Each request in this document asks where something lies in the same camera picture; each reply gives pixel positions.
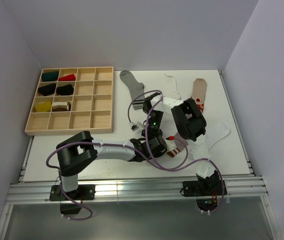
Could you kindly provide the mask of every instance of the white surface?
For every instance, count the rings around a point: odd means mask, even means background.
[[[224,80],[284,237],[284,1],[258,2]]]
[[[160,90],[162,74],[175,76],[177,88],[185,100],[191,96],[193,82],[196,78],[207,81],[204,117],[207,126],[225,123],[230,127],[230,134],[218,142],[210,151],[212,160],[217,164],[223,175],[249,174],[244,152],[236,131],[234,120],[226,99],[226,95],[216,70],[172,70],[172,71],[132,71],[136,80],[144,83],[144,91]],[[105,142],[140,138],[140,132],[131,131],[127,120],[127,107],[131,101],[127,87],[119,78],[119,71],[115,72],[114,92],[114,132],[109,134],[94,134],[93,137],[103,139]],[[131,119],[143,122],[146,114],[140,110],[131,110]],[[164,137],[175,135],[177,130],[173,117],[164,114],[161,129]],[[56,145],[70,135],[36,136],[30,152],[24,181],[53,181],[57,177],[56,170],[45,165],[47,156],[56,148]],[[166,167],[178,165],[185,157],[185,151],[171,158],[166,155],[159,160]],[[58,165],[55,156],[51,164]],[[196,166],[190,166],[179,172],[158,170],[147,162],[124,162],[118,159],[97,160],[79,174],[79,179],[125,179],[125,178],[156,178],[194,176]]]
[[[43,68],[224,69],[258,0],[2,0]]]
[[[0,217],[17,182],[29,137],[24,128],[40,68],[0,1]]]

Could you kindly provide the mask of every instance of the wooden tray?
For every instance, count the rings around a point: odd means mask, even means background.
[[[30,135],[76,134],[83,130],[91,133],[112,132],[113,67],[45,68],[42,73],[59,72],[57,81],[42,81],[36,89],[25,132]],[[74,74],[76,81],[59,81]],[[56,83],[56,87],[71,84],[74,94],[60,96],[56,93],[43,96],[38,88]],[[44,102],[66,102],[70,111],[36,112],[35,106]]]

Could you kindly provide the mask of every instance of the gray wall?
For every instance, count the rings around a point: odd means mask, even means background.
[[[0,216],[28,145],[24,127],[39,73],[29,46],[0,2]]]
[[[284,1],[258,2],[224,76],[253,168],[265,179],[284,235]]]
[[[224,69],[257,0],[3,0],[42,67]]]

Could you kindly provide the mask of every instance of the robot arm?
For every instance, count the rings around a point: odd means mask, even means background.
[[[154,93],[145,98],[143,111],[148,113],[160,98],[161,95],[159,93]],[[163,113],[173,116],[178,132],[184,139],[195,141],[198,136],[205,134],[206,121],[194,100],[181,101],[163,97],[163,101],[154,108],[148,126],[149,145],[156,158],[163,156],[167,152],[166,140],[163,139],[163,132],[160,129]],[[77,189],[78,173],[94,160],[121,159],[127,162],[142,162],[145,160],[132,149],[104,146],[104,141],[93,139],[89,131],[82,131],[74,135],[57,145],[56,148],[58,149],[74,142],[101,143],[101,146],[80,145],[80,148],[83,149],[82,153],[78,152],[77,146],[72,146],[64,148],[57,153],[65,192]],[[141,139],[133,138],[122,142],[107,141],[107,143],[131,146],[142,152],[147,158],[150,157],[146,142],[143,142]]]

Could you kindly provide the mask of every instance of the beige sock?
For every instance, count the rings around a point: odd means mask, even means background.
[[[191,97],[195,100],[201,112],[204,111],[204,101],[206,95],[207,83],[203,78],[197,78],[193,83],[193,92]]]

